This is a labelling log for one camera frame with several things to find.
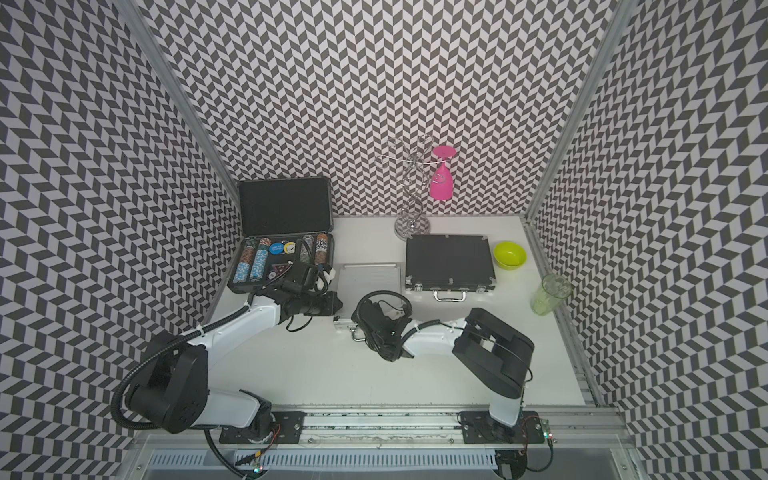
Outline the small silver poker case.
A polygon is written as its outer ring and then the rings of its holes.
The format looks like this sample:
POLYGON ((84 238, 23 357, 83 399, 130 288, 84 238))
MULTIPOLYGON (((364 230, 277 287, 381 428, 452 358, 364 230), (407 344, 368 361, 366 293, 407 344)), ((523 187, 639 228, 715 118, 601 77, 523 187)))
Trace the small silver poker case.
POLYGON ((399 263, 346 263, 340 266, 335 281, 341 309, 333 318, 338 333, 349 333, 355 342, 363 342, 364 334, 352 320, 352 314, 363 296, 377 290, 402 292, 399 263))

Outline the black carbon poker case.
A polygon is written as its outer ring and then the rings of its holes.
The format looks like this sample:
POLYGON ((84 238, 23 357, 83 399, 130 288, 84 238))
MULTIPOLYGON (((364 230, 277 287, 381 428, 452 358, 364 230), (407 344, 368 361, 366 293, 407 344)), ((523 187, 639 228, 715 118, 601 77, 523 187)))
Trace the black carbon poker case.
POLYGON ((483 235, 429 234, 406 240, 404 289, 433 292, 438 302, 462 302, 496 289, 490 243, 483 235))

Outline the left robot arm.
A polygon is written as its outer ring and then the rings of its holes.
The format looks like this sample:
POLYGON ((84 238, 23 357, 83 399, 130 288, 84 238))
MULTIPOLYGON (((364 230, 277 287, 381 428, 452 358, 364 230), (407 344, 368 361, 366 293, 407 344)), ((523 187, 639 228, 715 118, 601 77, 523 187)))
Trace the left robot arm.
POLYGON ((223 318, 180 335, 155 335, 113 392, 112 419, 133 431, 225 428, 245 431, 250 441, 272 438, 271 403, 246 390, 215 389, 210 373, 244 342, 297 315, 336 314, 342 303, 331 288, 335 276, 327 263, 293 263, 223 318))

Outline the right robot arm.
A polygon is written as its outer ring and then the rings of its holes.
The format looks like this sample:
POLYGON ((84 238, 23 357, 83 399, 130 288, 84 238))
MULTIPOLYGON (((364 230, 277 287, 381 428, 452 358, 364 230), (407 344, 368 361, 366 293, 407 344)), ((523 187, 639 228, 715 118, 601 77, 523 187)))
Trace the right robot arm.
POLYGON ((525 334, 478 307, 456 320, 417 320, 412 302, 387 290, 365 295, 351 320, 366 346, 385 361, 456 358, 492 393, 488 428, 502 436, 522 432, 523 397, 533 379, 535 351, 525 334))

